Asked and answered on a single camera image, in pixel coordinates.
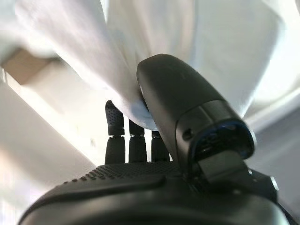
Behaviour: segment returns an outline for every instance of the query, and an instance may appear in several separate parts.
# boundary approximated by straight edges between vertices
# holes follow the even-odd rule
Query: white fabric
[[[19,22],[42,35],[83,80],[107,87],[138,125],[156,129],[143,105],[137,64],[174,55],[201,73],[242,117],[283,25],[261,0],[18,0]]]

